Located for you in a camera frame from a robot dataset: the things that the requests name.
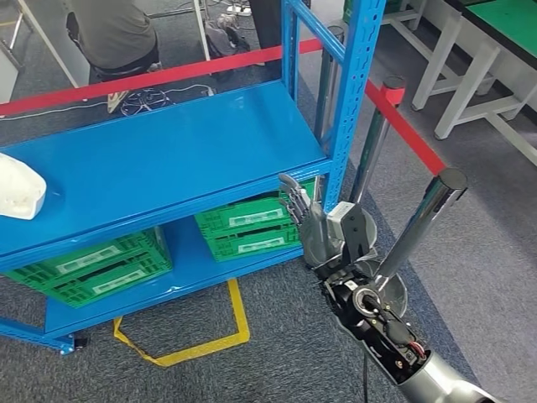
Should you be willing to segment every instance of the robot finger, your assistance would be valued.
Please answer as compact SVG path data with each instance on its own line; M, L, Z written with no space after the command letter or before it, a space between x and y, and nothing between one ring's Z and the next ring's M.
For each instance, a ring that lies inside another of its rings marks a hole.
M282 206L284 206L286 208L287 212L289 213L290 219L293 220L293 222L294 222L296 225L302 223L302 217L299 218L296 215L296 213L294 211L294 209L292 206L290 206L289 203L287 203L287 201L282 200L282 199L280 199L279 201L280 201L280 204L281 204Z
M300 189L300 184L287 174L280 174L278 179L291 189Z
M308 211L308 205L302 198L302 194L299 190L296 190L289 187L287 184L280 184L280 190L285 192L289 197L289 203L291 204L296 211L303 215Z

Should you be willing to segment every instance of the shoe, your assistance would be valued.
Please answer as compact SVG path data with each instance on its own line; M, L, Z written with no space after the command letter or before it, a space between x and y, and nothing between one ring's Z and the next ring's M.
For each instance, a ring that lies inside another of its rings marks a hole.
M148 69L148 73L152 73L153 71L159 71L162 70L162 62L159 61L158 63L153 63L149 66Z
M128 95L128 91L114 92L109 94L109 113L115 112L123 100Z

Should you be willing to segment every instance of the green tabletop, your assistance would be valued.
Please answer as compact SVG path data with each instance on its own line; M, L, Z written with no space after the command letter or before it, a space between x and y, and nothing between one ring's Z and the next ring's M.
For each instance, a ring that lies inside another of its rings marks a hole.
M444 0L537 70L537 0Z
M535 0L494 0L470 5L467 9L537 57L537 2Z

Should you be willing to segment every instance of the green plastic crate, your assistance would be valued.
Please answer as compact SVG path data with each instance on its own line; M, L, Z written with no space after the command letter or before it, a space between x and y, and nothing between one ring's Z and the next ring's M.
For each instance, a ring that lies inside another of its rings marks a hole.
M353 0L345 0L343 5L343 21L349 23L352 15ZM385 14L399 11L400 0L386 0Z
M29 264L4 275L35 290L46 291L143 252L167 255L161 230L155 227L133 233L71 254Z
M217 261L242 258L300 244L296 226L288 223L206 240L213 256Z
M78 308L171 269L167 255L144 252L54 287L45 294Z
M315 179L305 181L302 186L311 197ZM289 213L278 201L280 197L284 196L281 191L263 193L196 214L195 221L206 239L287 224L290 222Z

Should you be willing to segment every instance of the blue metal shelf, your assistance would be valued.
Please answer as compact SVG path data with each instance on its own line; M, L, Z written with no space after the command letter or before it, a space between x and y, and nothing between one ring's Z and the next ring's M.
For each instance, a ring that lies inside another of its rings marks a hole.
M0 317L0 335L70 353L77 330L300 255L216 263L191 217L274 190L280 172L326 174L324 208L337 203L385 0L354 2L346 48L300 0L282 5L281 81L0 148L48 186L32 221L0 217L0 273L161 224L174 263L79 309L48 300L44 329ZM299 20L342 65L328 156L295 104Z
M300 248L291 248L216 262L193 217L170 222L164 231L173 262L173 271L81 308L49 298L45 335L56 338L75 332L302 254Z
M49 189L32 221L0 217L0 272L305 178L330 161L280 81L0 149Z

